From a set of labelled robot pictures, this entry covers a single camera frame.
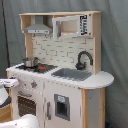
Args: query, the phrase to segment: oven door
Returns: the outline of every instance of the oven door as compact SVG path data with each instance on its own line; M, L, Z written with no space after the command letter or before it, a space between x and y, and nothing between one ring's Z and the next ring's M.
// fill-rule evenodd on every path
M41 128L44 128L43 94L36 93L20 87L11 89L13 119L18 119L26 114L37 116Z

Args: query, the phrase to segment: floor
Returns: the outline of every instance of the floor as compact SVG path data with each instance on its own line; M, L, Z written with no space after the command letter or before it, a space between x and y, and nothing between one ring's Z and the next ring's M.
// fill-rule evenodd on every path
M11 109L10 106L0 109L0 123L11 121Z

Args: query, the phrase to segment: door handle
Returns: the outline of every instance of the door handle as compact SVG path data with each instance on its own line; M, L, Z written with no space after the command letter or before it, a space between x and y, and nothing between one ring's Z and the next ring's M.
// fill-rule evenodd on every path
M21 96L25 96L25 97L32 97L31 94L24 94L23 92L19 91L18 92Z
M51 115L49 114L49 108L50 108L50 102L47 103L47 117L48 117L48 120L51 120Z
M57 37L61 36L61 21L56 21L56 25L58 26Z

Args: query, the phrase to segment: gray curtain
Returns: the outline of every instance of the gray curtain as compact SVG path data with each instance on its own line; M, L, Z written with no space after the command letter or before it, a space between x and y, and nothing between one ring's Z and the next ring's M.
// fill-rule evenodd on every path
M7 47L4 26L3 7L0 0L0 78L6 78L6 68L8 67Z
M128 127L128 0L4 0L11 65L25 57L19 13L102 11L102 70L115 77L106 88L106 116L114 128Z

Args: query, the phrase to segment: backsplash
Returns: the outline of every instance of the backsplash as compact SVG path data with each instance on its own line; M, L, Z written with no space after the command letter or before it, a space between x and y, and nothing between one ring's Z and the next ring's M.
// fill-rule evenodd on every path
M33 34L32 42L33 56L38 57L40 63L75 68L81 51L86 50L93 57L93 38L77 37L54 41L52 35ZM86 70L93 71L86 55L82 55L81 62L86 62Z

